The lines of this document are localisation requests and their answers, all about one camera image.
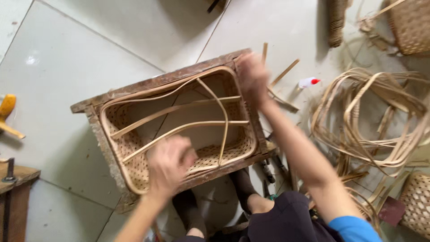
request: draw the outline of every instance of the bamboo basket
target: bamboo basket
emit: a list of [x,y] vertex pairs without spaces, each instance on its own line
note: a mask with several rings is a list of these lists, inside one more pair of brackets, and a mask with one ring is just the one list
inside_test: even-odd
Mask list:
[[[393,4],[398,0],[388,0]],[[430,1],[406,0],[389,11],[389,22],[403,55],[430,51]]]
[[406,205],[400,224],[430,239],[430,175],[422,172],[411,174],[400,201]]
[[[213,91],[209,87],[211,84],[220,85],[221,91]],[[251,156],[257,147],[257,139],[238,86],[235,72],[227,66],[219,66],[167,85],[129,94],[105,103],[100,109],[101,125],[128,188],[134,193],[145,194],[149,188],[147,151],[157,142],[174,134],[192,133],[193,130],[199,133],[200,129],[197,127],[221,127],[222,132],[206,137],[208,140],[216,140],[215,136],[218,136],[221,142],[215,141],[215,144],[197,149],[199,158],[188,170],[187,180],[202,172]],[[133,119],[133,112],[135,112],[133,110],[136,110],[136,107],[153,109],[151,101],[167,99],[179,93],[187,95],[197,87],[206,90],[204,99],[169,106],[141,119]],[[213,110],[213,112],[221,110],[222,113],[220,112],[221,115],[216,120],[197,119],[161,133],[154,139],[143,137],[138,132],[139,127],[156,118],[183,110],[189,112],[197,107]]]

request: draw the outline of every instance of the foot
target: foot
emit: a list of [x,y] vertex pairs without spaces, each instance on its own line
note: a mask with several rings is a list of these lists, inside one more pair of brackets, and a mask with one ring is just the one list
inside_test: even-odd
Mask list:
[[249,168],[243,168],[238,171],[228,174],[231,181],[233,181],[236,194],[240,202],[240,206],[245,212],[251,214],[248,207],[248,197],[252,194],[258,194],[252,186],[251,179],[249,178]]
[[186,190],[178,195],[176,195],[173,199],[173,206],[178,212],[179,217],[184,224],[187,233],[193,232],[196,230],[190,231],[192,228],[195,228],[203,234],[203,238],[206,237],[206,226],[205,221],[203,220],[202,215],[197,208],[196,198],[191,190]]

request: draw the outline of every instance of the metal bolt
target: metal bolt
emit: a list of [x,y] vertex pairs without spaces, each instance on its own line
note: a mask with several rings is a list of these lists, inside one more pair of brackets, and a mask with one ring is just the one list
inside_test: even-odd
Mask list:
[[15,158],[9,158],[6,162],[7,162],[7,175],[1,181],[7,182],[7,183],[14,183],[16,182],[16,178],[13,176]]

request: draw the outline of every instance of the white plastic bottle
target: white plastic bottle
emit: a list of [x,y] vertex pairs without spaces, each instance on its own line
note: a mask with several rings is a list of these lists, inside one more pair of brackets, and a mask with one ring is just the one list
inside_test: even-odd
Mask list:
[[319,83],[320,81],[321,81],[320,79],[316,79],[315,77],[302,79],[298,82],[298,87],[301,89],[304,89],[306,87],[310,87],[312,85],[315,85],[315,84]]

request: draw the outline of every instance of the leg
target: leg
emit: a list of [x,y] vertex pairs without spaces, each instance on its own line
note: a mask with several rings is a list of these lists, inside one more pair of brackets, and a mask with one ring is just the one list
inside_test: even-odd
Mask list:
[[202,215],[197,208],[196,198],[191,190],[186,190],[173,199],[173,206],[187,230],[187,236],[206,237],[206,226]]
[[275,205],[274,201],[262,198],[254,189],[249,178],[249,168],[240,169],[229,174],[236,188],[242,209],[248,214],[259,214],[270,211]]
[[258,194],[252,194],[248,198],[248,208],[251,210],[252,214],[262,214],[267,213],[272,210],[275,205],[274,201],[262,198]]

